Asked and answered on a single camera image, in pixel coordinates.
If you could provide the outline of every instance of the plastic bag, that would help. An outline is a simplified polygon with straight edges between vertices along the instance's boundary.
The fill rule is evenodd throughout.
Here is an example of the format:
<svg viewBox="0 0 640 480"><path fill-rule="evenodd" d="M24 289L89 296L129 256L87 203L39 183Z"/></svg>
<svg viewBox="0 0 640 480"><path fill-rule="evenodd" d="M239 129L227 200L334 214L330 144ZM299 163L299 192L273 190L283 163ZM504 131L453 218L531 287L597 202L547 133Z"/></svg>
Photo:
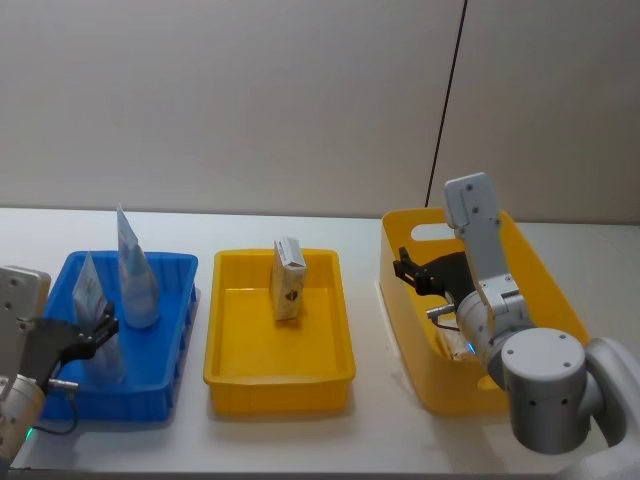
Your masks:
<svg viewBox="0 0 640 480"><path fill-rule="evenodd" d="M104 296L91 252L87 253L73 288L72 297L76 324L87 329L94 328L104 312L107 299ZM111 337L96 351L93 358L85 360L83 365L87 375L98 383L122 382L126 371L118 335Z"/></svg>
<svg viewBox="0 0 640 480"><path fill-rule="evenodd" d="M457 328L458 324L455 320L440 320L440 325L450 328ZM440 346L451 360L459 361L475 361L475 352L471 344L467 341L461 332L446 330L443 328L436 329L436 335L440 341Z"/></svg>
<svg viewBox="0 0 640 480"><path fill-rule="evenodd" d="M147 328L158 319L158 285L122 207L118 207L118 274L124 320Z"/></svg>

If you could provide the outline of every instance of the yellow plastic basket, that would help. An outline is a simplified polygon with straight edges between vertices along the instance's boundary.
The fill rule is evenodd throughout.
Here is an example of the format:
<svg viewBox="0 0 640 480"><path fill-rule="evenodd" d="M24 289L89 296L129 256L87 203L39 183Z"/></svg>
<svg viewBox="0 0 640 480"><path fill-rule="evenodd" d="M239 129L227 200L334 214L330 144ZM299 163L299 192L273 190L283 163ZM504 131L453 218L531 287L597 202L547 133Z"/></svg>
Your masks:
<svg viewBox="0 0 640 480"><path fill-rule="evenodd" d="M529 313L539 327L564 330L585 344L589 335L564 298L553 278L522 236L511 217L500 213L500 238L507 262ZM423 405L442 415L499 413L507 409L507 399L477 361L454 361L436 337L436 327L426 318L426 310L446 300L435 295L419 297L393 271L398 249L406 247L418 264L449 253L463 251L457 239L416 241L412 231L418 225L445 223L440 208L399 210L382 219L380 287L389 319L409 377Z"/></svg>
<svg viewBox="0 0 640 480"><path fill-rule="evenodd" d="M300 313L276 322L269 295L273 255L216 255L204 364L215 411L341 410L355 363L338 256L303 250L307 276Z"/></svg>

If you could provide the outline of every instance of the wire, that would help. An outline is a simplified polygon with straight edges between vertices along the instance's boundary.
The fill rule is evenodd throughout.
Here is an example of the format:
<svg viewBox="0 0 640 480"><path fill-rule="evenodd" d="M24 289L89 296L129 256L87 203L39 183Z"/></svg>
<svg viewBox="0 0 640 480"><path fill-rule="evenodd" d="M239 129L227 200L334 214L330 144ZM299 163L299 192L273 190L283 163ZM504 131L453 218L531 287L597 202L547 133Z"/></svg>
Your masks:
<svg viewBox="0 0 640 480"><path fill-rule="evenodd" d="M453 51L453 60L451 61L451 70L449 71L449 82L447 83L447 93L444 96L444 105L442 106L442 116L440 118L440 128L438 128L438 139L436 140L436 149L433 152L433 163L431 164L431 175L429 175L429 186L427 187L427 199L424 206L429 206L431 197L431 186L433 185L433 176L436 173L436 162L438 161L438 153L440 152L440 141L442 140L442 131L444 130L444 119L447 116L447 108L449 106L449 95L451 95L451 86L453 85L453 73L458 63L458 50L460 49L460 39L462 38L462 29L464 27L464 17L467 14L468 0L464 0L462 5L462 14L460 15L460 24L458 25L458 37L456 38L456 48Z"/></svg>
<svg viewBox="0 0 640 480"><path fill-rule="evenodd" d="M76 396L73 393L69 393L67 395L67 399L69 400L69 407L71 407L71 415L72 421L71 426L66 430L51 430L49 428L41 427L40 425L34 425L33 429L38 430L39 432L48 433L49 435L69 435L73 432L78 426L78 405L76 404Z"/></svg>
<svg viewBox="0 0 640 480"><path fill-rule="evenodd" d="M460 329L458 327L450 327L449 325L441 325L438 323L438 319L431 319L431 323L433 323L437 328L441 328L442 330L451 330L453 332L459 332Z"/></svg>

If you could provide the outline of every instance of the blue plastic tray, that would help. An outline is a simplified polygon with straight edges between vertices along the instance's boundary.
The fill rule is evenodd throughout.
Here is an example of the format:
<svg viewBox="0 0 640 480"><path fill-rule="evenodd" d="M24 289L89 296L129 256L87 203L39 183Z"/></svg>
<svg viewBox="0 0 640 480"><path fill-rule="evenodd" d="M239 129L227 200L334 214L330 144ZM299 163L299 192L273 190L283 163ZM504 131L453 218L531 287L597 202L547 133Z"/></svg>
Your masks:
<svg viewBox="0 0 640 480"><path fill-rule="evenodd" d="M75 323L71 293L87 252L74 252L49 296L46 316ZM118 280L118 253L91 252L107 300L114 302L118 319L124 318ZM81 361L67 364L57 378L80 384L76 393L78 417L90 420L130 422L162 421L174 402L180 359L186 350L185 335L195 315L194 278L198 259L180 253L146 253L159 289L160 318L144 330L119 322L120 346L126 365L121 384L100 385L85 375ZM69 419L66 395L49 392L43 418Z"/></svg>

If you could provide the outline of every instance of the white robotic arm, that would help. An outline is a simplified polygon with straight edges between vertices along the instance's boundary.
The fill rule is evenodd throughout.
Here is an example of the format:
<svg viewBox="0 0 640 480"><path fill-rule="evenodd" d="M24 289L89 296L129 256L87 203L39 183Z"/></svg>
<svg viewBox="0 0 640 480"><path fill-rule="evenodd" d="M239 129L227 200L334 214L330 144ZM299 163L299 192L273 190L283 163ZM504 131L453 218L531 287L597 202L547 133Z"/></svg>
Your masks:
<svg viewBox="0 0 640 480"><path fill-rule="evenodd" d="M0 267L0 479L40 416L47 391L72 395L78 388L53 378L55 372L73 360L93 357L118 331L113 304L93 329L42 318L49 283L46 273Z"/></svg>
<svg viewBox="0 0 640 480"><path fill-rule="evenodd" d="M475 286L457 308L457 323L506 390L516 438L537 452L566 452L584 441L593 416L610 448L560 478L640 478L640 364L613 340L583 349L568 333L535 328L507 266L486 174L447 182L445 200Z"/></svg>

